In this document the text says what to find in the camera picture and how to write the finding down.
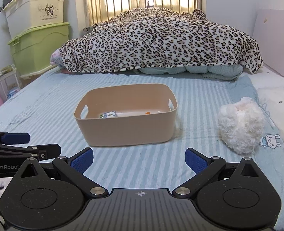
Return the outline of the blue white patterned packet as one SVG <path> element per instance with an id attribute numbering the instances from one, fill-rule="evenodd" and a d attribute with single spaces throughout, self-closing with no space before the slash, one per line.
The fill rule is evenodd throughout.
<path id="1" fill-rule="evenodd" d="M 100 115 L 100 118 L 114 118 L 117 117 L 116 111 L 109 111 L 109 112 L 104 112 Z"/>

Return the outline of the white fluffy plush toy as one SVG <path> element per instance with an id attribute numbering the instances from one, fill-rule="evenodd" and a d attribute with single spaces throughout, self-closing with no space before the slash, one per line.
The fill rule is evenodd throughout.
<path id="1" fill-rule="evenodd" d="M 258 104 L 249 97 L 226 104 L 218 112 L 218 133 L 228 148 L 237 154 L 254 151 L 264 132 L 265 117 Z"/>

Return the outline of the striped light blue bedsheet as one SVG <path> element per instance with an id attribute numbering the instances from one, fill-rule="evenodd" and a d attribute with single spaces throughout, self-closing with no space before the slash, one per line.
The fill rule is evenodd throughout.
<path id="1" fill-rule="evenodd" d="M 87 92 L 133 84 L 164 84 L 174 93 L 174 133 L 161 143 L 99 147 L 87 144 L 74 117 Z M 197 74 L 62 74 L 53 69 L 0 107 L 0 131 L 27 132 L 27 146 L 58 144 L 61 156 L 93 150 L 83 173 L 108 190 L 85 198 L 62 181 L 55 159 L 26 159 L 0 196 L 7 230 L 284 230 L 284 142 L 265 109 L 264 132 L 250 154 L 237 154 L 218 133 L 221 106 L 252 98 L 248 76 L 219 81 Z M 195 173 L 185 163 L 193 148 L 226 167 L 192 198 L 172 191 Z"/>

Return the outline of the beige plastic basket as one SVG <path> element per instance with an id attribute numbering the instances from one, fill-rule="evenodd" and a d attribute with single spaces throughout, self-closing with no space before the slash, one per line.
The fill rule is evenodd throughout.
<path id="1" fill-rule="evenodd" d="M 170 140 L 177 107 L 176 97 L 167 85 L 118 85 L 87 92 L 74 117 L 89 146 L 134 146 Z M 100 118 L 102 113 L 113 110 L 117 117 Z"/>

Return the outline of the teal quilted comforter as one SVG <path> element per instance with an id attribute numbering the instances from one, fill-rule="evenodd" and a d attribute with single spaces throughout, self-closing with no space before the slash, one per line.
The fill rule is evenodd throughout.
<path id="1" fill-rule="evenodd" d="M 186 66 L 175 68 L 140 68 L 138 69 L 143 74 L 163 75 L 163 74 L 180 74 L 188 71 L 192 74 L 200 74 L 204 78 L 219 79 L 219 80 L 235 80 L 242 72 L 243 67 L 240 64 L 223 65 L 223 66 Z"/>

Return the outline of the green plastic storage bin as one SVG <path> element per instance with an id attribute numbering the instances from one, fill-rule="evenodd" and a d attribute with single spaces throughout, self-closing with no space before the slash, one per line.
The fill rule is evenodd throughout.
<path id="1" fill-rule="evenodd" d="M 50 56 L 69 39 L 69 23 L 30 28 L 8 42 L 21 77 L 45 73 L 51 69 Z"/>

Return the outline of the leopard print blanket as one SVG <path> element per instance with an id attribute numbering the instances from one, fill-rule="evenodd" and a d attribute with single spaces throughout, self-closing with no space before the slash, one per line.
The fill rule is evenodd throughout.
<path id="1" fill-rule="evenodd" d="M 259 45 L 234 27 L 214 23 L 196 9 L 135 8 L 96 23 L 91 32 L 68 40 L 50 62 L 70 73 L 114 73 L 140 68 L 243 65 L 256 73 Z"/>

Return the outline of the cream plastic storage bin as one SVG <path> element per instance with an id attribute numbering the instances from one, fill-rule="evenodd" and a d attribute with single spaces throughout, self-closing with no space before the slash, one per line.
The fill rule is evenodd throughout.
<path id="1" fill-rule="evenodd" d="M 30 28 L 64 22 L 64 0 L 12 0 L 3 11 L 12 39 Z"/>

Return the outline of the pink board against wall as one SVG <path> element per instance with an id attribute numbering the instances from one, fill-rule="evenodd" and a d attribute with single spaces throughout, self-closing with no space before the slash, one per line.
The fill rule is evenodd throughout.
<path id="1" fill-rule="evenodd" d="M 264 64 L 284 77 L 284 10 L 261 9 L 253 31 Z"/>

